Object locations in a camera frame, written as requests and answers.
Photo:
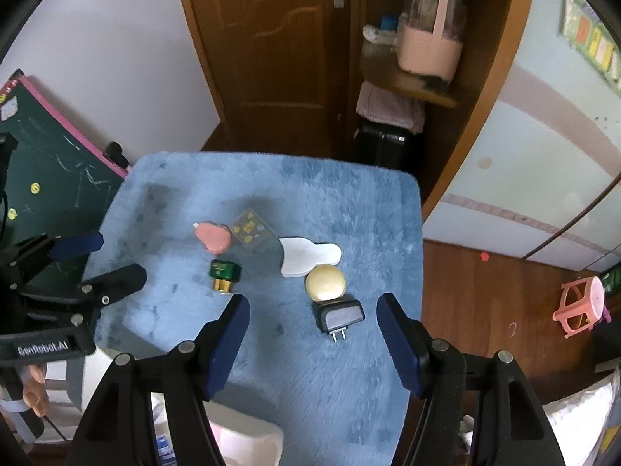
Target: chalkboard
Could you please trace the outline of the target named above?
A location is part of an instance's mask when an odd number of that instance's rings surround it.
[[[10,211],[2,246],[41,233],[99,229],[127,172],[103,157],[20,71],[0,90],[0,133],[19,142],[7,174]],[[86,257],[52,264],[32,283],[66,288],[80,281],[85,264]]]

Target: black suitcase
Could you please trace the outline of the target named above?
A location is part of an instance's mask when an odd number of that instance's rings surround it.
[[[360,120],[353,136],[356,161],[363,165],[409,171],[417,135],[390,124]]]

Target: white foam piece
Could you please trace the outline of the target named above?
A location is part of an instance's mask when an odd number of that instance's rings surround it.
[[[285,278],[303,277],[319,264],[338,264],[341,248],[334,243],[313,243],[306,238],[281,238],[284,258],[280,269]]]

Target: pink soap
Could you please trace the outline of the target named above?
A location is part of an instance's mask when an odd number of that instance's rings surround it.
[[[194,224],[194,234],[206,249],[215,255],[226,252],[231,246],[231,232],[222,224],[201,222]]]

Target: pink towel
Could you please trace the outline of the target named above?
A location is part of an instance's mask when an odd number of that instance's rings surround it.
[[[393,92],[362,83],[356,111],[369,121],[390,124],[417,134],[425,124],[425,104]]]

